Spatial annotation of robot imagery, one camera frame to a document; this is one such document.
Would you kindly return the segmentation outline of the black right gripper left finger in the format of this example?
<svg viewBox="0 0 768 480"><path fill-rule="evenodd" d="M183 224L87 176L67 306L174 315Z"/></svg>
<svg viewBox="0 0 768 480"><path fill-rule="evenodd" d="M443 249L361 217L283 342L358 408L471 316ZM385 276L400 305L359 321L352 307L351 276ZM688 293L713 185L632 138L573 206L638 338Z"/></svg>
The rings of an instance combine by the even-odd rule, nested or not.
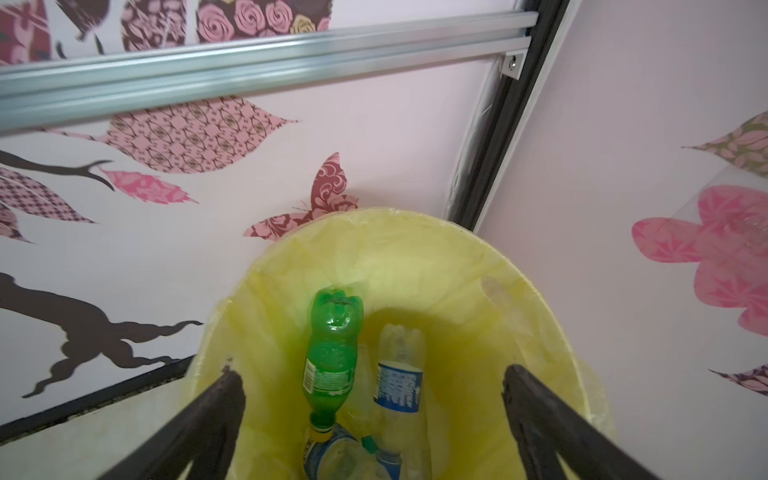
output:
<svg viewBox="0 0 768 480"><path fill-rule="evenodd" d="M103 479L224 479L231 465L246 397L227 370Z"/></svg>

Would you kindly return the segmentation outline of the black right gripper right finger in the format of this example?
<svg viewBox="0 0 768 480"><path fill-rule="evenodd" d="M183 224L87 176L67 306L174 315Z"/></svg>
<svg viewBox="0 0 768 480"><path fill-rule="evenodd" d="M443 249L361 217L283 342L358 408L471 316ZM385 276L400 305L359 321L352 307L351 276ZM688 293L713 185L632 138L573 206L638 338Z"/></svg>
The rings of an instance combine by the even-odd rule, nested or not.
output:
<svg viewBox="0 0 768 480"><path fill-rule="evenodd" d="M596 430L525 367L507 367L503 403L526 477L652 480L656 477Z"/></svg>

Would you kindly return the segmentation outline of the green soda bottle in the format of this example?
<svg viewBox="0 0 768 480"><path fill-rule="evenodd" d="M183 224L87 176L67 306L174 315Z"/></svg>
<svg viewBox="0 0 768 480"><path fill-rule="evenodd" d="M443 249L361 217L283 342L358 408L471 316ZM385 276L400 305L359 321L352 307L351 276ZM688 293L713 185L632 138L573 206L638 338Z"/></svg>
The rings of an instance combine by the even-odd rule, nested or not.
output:
<svg viewBox="0 0 768 480"><path fill-rule="evenodd" d="M353 389L363 321L359 296L328 288L313 300L302 387L310 408L309 438L314 442L331 438L336 413Z"/></svg>

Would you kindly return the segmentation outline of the clear bottle green white label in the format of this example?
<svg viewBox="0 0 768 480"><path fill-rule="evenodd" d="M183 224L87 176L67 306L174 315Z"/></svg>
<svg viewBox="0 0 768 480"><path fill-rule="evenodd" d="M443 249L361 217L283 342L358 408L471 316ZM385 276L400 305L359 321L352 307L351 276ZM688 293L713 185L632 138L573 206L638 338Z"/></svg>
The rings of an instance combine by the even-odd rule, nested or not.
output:
<svg viewBox="0 0 768 480"><path fill-rule="evenodd" d="M432 477L424 392L426 338L418 329L387 324L377 350L375 426L378 459L393 479Z"/></svg>

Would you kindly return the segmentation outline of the cream bin yellow bag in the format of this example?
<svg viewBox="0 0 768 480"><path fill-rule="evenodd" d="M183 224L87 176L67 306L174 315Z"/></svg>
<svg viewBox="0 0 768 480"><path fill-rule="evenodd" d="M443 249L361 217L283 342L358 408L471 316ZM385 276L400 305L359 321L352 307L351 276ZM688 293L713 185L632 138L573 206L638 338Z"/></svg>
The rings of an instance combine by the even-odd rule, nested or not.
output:
<svg viewBox="0 0 768 480"><path fill-rule="evenodd" d="M339 423L359 438L391 439L395 426L373 399L384 368L421 371L421 409L402 428L428 440L434 478L524 477L502 402L513 364L614 435L596 375L507 258L454 224L366 209L325 216L269 247L211 318L187 378L192 394L225 369L242 378L246 406L230 478L304 477L310 311L325 288L364 305L357 378Z"/></svg>

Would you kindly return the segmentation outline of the aluminium rail back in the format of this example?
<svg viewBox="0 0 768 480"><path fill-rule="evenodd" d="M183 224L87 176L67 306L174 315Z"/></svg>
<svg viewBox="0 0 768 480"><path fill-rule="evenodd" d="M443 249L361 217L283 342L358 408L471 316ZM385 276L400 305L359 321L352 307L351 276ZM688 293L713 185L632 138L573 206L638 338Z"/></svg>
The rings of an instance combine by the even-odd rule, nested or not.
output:
<svg viewBox="0 0 768 480"><path fill-rule="evenodd" d="M1 130L525 51L535 11L5 66Z"/></svg>

